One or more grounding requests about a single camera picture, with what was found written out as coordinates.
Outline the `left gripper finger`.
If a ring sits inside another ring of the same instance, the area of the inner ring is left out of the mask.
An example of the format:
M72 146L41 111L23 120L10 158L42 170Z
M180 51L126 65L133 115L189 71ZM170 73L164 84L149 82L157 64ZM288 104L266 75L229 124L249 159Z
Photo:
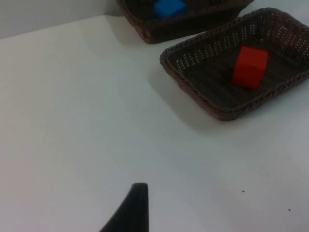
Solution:
M101 232L148 232L149 196L146 183L132 184L128 194Z

